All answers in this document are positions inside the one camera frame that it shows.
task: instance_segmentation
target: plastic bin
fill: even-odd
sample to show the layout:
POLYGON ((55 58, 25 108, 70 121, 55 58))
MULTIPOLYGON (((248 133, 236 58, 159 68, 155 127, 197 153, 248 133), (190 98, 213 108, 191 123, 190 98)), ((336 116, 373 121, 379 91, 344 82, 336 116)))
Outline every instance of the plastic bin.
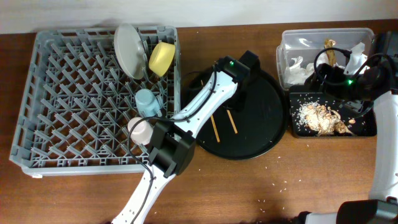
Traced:
POLYGON ((180 44, 174 27, 136 28, 149 58, 159 41, 176 46, 163 77, 129 78, 117 63, 115 29, 36 35, 10 160, 33 177, 143 172, 145 146, 126 147, 135 93, 150 89, 168 118, 180 111, 180 44))
MULTIPOLYGON (((341 49, 351 49, 360 42, 365 44, 364 54, 368 54, 374 34, 368 28, 347 28, 347 29, 307 29, 307 30, 287 30, 282 34, 282 42, 276 49, 277 70, 280 85, 288 91, 291 85, 284 82, 290 75, 289 66, 294 64, 292 58, 303 57, 301 67, 305 68, 308 63, 312 63, 322 49, 324 49, 325 39, 336 41, 334 47, 341 49)), ((346 65, 345 56, 336 53, 336 62, 339 65, 346 65)))

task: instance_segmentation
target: yellow cup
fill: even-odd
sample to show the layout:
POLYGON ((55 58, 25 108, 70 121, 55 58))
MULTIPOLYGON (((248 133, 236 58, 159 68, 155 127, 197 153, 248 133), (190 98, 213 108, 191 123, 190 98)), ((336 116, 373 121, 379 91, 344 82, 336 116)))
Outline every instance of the yellow cup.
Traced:
POLYGON ((158 76, 162 77, 170 67, 174 58, 175 46, 160 42, 156 45, 149 59, 149 68, 158 76))

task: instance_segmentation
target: round black tray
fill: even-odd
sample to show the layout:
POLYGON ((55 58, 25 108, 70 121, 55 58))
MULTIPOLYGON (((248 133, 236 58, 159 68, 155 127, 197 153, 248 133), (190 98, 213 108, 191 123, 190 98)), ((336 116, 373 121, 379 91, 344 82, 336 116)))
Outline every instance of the round black tray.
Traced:
MULTIPOLYGON (((206 83, 209 77, 210 73, 201 73, 190 86, 200 86, 200 80, 206 83)), ((197 93, 191 91, 186 104, 197 93)), ((220 143, 216 141, 211 119, 203 125, 197 136, 202 148, 226 159, 250 159, 266 153, 282 138, 289 121, 289 108, 283 90, 272 76, 262 70, 252 74, 244 109, 230 112, 237 134, 234 133, 226 108, 221 105, 213 113, 220 143)))

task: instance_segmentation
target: brown table top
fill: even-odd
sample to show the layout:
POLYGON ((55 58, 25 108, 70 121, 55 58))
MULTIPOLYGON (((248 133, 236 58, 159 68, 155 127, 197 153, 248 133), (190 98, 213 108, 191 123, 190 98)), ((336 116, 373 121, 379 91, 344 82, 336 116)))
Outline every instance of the brown table top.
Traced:
MULTIPOLYGON (((283 31, 332 27, 368 27, 377 34, 398 30, 398 22, 181 28, 182 72, 204 69, 225 55, 239 58, 251 50, 258 54, 262 68, 277 78, 275 50, 283 31)), ((111 221, 142 174, 33 179, 8 160, 34 37, 0 35, 0 220, 111 221)), ((246 161, 221 159, 197 147, 189 167, 166 186, 146 223, 239 223, 291 218, 306 210, 335 212, 345 201, 367 199, 375 152, 376 137, 296 139, 290 131, 267 154, 246 161)))

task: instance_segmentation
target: dish rack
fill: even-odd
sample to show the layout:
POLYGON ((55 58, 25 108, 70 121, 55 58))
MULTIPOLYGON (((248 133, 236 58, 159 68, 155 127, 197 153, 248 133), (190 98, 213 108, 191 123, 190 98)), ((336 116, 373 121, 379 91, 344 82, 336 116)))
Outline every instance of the dish rack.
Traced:
POLYGON ((138 116, 134 94, 150 89, 170 118, 180 111, 180 44, 174 27, 136 28, 148 58, 159 41, 176 46, 163 77, 129 78, 116 60, 115 29, 46 30, 36 35, 10 160, 32 177, 143 172, 146 148, 126 146, 138 116))

